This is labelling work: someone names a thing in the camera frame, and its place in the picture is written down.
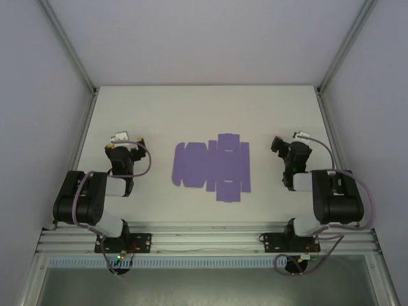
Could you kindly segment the purple paper box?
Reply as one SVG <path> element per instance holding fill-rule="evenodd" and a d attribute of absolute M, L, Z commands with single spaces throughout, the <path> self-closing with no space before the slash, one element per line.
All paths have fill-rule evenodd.
<path fill-rule="evenodd" d="M 251 192 L 249 143 L 232 133 L 207 143 L 179 143 L 171 179 L 176 186 L 204 187 L 217 201 L 239 202 L 242 193 Z"/>

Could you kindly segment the aluminium frame post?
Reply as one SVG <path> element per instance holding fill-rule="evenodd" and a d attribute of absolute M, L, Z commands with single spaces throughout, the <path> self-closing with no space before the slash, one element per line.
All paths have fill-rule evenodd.
<path fill-rule="evenodd" d="M 53 29 L 55 35 L 60 41 L 73 67 L 76 69 L 76 72 L 79 74 L 82 82 L 85 84 L 89 92 L 94 96 L 96 94 L 97 87 L 92 82 L 88 72 L 85 69 L 85 66 L 82 64 L 73 44 L 71 43 L 71 40 L 66 34 L 66 31 L 64 30 L 51 4 L 49 3 L 48 0 L 36 0 L 36 2 L 43 10 L 46 19 L 50 23 L 51 28 Z"/>
<path fill-rule="evenodd" d="M 327 90 L 337 71 L 340 69 L 342 63 L 344 62 L 350 49 L 354 45 L 354 42 L 356 41 L 358 35 L 361 33 L 364 25 L 369 19 L 378 1 L 379 0 L 364 0 L 362 7 L 360 8 L 345 38 L 342 40 L 342 43 L 340 44 L 333 60 L 326 70 L 323 79 L 316 87 L 316 91 L 320 96 L 325 92 L 325 90 Z"/>

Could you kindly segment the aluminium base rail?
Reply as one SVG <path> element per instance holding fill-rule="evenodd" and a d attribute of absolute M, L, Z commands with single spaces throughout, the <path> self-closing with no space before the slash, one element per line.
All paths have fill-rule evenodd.
<path fill-rule="evenodd" d="M 132 222 L 132 233 L 152 235 L 151 254 L 171 255 L 261 255 L 262 233 L 282 232 L 281 222 L 252 223 L 146 223 Z M 333 247 L 336 235 L 343 235 L 334 250 L 335 255 L 366 255 L 380 253 L 377 236 L 372 230 L 345 231 L 329 229 L 320 234 L 321 252 Z M 55 230 L 41 233 L 36 253 L 48 255 L 90 255 L 95 246 L 95 234 L 76 226 L 59 224 Z"/>

